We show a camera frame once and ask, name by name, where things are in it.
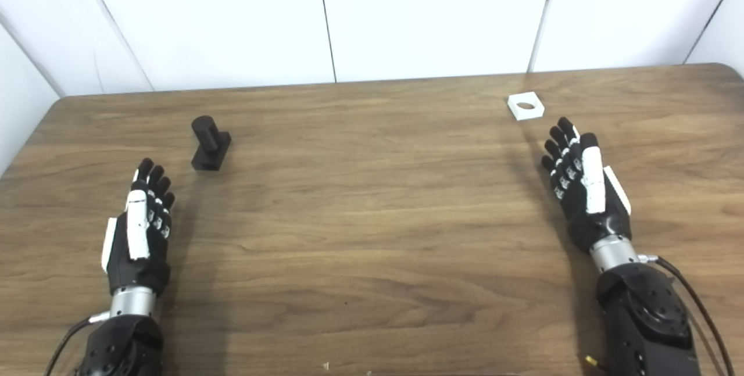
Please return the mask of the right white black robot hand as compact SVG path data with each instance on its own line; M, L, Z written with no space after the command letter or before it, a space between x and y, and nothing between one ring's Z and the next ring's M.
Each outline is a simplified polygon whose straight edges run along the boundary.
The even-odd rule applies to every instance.
M589 252L604 238L632 238L627 197L604 164L598 138L581 134L566 117L550 128L541 164L560 202L571 241Z

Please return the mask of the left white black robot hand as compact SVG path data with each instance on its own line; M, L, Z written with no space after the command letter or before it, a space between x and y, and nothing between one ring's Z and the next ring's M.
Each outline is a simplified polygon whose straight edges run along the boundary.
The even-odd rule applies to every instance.
M162 165L143 159L135 169L123 212L109 218L101 265L112 295L119 289L138 286L160 296L167 288L175 201L170 185Z

